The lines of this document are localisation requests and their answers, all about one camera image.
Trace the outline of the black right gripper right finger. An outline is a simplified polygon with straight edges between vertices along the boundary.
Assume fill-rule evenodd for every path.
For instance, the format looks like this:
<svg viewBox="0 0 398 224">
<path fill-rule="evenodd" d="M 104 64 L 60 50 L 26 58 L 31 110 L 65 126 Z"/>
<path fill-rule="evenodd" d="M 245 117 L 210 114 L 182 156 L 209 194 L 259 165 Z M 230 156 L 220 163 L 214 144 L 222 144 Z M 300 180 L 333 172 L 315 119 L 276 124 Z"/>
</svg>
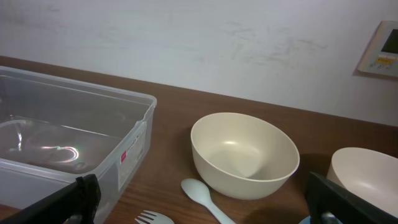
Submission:
<svg viewBox="0 0 398 224">
<path fill-rule="evenodd" d="M 397 218 L 320 174 L 311 172 L 305 190 L 310 224 L 397 224 Z"/>
</svg>

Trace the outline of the cream bowl far right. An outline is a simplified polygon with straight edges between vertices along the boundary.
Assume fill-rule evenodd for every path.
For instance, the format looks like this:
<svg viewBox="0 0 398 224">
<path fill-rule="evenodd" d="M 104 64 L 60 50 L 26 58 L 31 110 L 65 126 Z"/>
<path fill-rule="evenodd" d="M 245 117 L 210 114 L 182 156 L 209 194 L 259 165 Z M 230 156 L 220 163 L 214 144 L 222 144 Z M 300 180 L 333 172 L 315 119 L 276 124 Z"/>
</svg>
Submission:
<svg viewBox="0 0 398 224">
<path fill-rule="evenodd" d="M 332 155 L 327 179 L 396 217 L 397 166 L 387 154 L 346 147 Z"/>
</svg>

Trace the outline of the cream bowl near container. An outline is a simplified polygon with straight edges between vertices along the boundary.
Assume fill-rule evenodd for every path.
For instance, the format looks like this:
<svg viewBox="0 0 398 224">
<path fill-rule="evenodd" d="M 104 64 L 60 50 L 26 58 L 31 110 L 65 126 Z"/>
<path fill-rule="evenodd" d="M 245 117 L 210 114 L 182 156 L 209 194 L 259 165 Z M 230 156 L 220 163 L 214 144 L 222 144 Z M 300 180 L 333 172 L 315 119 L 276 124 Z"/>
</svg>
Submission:
<svg viewBox="0 0 398 224">
<path fill-rule="evenodd" d="M 200 177 L 215 191 L 240 200 L 273 194 L 300 164 L 288 135 L 246 114 L 206 115 L 192 126 L 190 140 Z"/>
</svg>

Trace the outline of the white plastic spoon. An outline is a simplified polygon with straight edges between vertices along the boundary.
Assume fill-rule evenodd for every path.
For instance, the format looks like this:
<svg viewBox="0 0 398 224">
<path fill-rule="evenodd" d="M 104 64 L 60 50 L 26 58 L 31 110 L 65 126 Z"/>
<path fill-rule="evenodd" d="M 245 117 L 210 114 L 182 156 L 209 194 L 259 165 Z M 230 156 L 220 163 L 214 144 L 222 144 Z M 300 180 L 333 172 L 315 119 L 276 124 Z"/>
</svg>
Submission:
<svg viewBox="0 0 398 224">
<path fill-rule="evenodd" d="M 207 208 L 221 224 L 236 224 L 213 203 L 209 188 L 203 182 L 184 179 L 181 181 L 181 188 L 190 199 Z"/>
</svg>

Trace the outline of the beige wall control panel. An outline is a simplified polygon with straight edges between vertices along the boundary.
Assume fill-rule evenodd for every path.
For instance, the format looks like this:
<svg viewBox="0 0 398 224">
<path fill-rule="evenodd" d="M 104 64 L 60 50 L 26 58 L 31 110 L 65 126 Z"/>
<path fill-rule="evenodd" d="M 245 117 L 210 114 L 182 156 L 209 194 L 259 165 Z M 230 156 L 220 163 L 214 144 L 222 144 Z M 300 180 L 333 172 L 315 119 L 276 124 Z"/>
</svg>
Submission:
<svg viewBox="0 0 398 224">
<path fill-rule="evenodd" d="M 358 71 L 397 79 L 397 21 L 381 21 L 358 64 Z"/>
</svg>

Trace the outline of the blue bowl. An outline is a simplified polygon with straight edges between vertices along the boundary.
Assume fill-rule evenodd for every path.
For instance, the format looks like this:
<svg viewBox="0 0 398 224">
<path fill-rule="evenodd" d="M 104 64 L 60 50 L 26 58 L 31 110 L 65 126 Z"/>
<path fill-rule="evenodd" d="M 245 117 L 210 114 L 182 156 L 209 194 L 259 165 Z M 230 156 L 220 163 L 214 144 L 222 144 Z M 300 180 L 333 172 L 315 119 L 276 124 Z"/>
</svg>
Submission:
<svg viewBox="0 0 398 224">
<path fill-rule="evenodd" d="M 307 216 L 299 224 L 310 224 L 311 217 Z"/>
</svg>

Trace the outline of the clear plastic storage container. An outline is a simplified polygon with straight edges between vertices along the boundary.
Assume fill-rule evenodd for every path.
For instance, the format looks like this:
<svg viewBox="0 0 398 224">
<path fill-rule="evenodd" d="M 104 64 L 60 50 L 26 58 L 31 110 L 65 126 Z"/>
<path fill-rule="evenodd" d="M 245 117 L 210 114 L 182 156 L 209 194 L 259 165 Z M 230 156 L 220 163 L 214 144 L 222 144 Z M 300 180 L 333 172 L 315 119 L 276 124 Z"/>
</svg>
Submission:
<svg viewBox="0 0 398 224">
<path fill-rule="evenodd" d="M 150 148 L 154 96 L 1 68 L 1 203 L 23 209 L 97 177 L 103 223 Z"/>
</svg>

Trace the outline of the white plastic fork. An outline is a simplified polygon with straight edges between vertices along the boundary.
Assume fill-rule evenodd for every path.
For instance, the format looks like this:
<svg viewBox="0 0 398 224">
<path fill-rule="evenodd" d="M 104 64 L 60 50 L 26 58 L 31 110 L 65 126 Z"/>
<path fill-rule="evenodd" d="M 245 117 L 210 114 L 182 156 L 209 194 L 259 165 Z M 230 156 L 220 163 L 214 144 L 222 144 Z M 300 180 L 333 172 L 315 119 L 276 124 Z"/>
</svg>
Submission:
<svg viewBox="0 0 398 224">
<path fill-rule="evenodd" d="M 174 221 L 157 212 L 144 210 L 137 218 L 134 219 L 138 224 L 174 224 Z"/>
</svg>

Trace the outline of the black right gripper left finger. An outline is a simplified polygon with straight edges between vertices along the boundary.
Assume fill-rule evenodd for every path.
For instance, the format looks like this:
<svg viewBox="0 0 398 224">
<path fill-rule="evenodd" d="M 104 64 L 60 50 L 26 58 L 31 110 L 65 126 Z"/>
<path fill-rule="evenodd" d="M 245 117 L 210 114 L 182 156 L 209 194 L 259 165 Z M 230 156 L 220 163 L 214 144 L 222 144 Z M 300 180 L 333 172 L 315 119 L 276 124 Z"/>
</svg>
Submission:
<svg viewBox="0 0 398 224">
<path fill-rule="evenodd" d="M 76 178 L 70 185 L 3 220 L 1 224 L 94 222 L 101 190 L 94 174 Z"/>
</svg>

